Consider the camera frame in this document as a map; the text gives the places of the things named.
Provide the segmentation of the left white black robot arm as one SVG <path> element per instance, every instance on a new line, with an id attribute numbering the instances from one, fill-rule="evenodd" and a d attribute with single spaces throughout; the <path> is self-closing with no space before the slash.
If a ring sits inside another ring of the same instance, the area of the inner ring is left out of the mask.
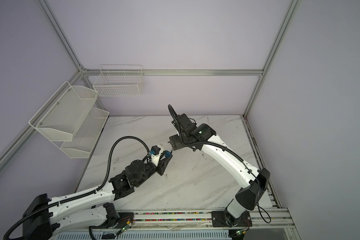
<path id="1" fill-rule="evenodd" d="M 132 194 L 152 175 L 163 175 L 172 157 L 169 151 L 151 154 L 133 161 L 99 187 L 63 197 L 49 198 L 47 194 L 35 197 L 23 214 L 22 239 L 48 240 L 70 229 L 111 228 L 119 222 L 131 221 L 119 216 L 113 202 Z"/>

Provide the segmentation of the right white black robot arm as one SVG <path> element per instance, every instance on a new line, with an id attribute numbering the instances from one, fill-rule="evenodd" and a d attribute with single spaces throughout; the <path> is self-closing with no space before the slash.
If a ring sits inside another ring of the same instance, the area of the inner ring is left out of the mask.
<path id="1" fill-rule="evenodd" d="M 242 215 L 259 206 L 270 179 L 270 172 L 259 169 L 231 150 L 207 124 L 197 125 L 187 115 L 172 114 L 177 135 L 170 137 L 174 151 L 181 148 L 200 150 L 223 166 L 241 187 L 224 210 L 225 225 L 235 227 Z"/>

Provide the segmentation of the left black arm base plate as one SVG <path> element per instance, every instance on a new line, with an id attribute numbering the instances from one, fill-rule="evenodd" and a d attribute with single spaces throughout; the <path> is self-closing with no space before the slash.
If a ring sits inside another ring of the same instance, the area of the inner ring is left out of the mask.
<path id="1" fill-rule="evenodd" d="M 133 212 L 118 212 L 119 218 L 111 225 L 110 229 L 122 229 L 129 222 L 133 223 L 135 214 Z"/>

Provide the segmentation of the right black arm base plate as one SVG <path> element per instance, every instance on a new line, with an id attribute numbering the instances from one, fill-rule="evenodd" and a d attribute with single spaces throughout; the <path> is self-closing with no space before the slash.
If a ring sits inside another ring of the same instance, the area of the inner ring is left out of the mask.
<path id="1" fill-rule="evenodd" d="M 250 213 L 245 211 L 240 217 L 235 218 L 227 211 L 212 211 L 212 224 L 213 227 L 252 227 L 252 219 Z"/>

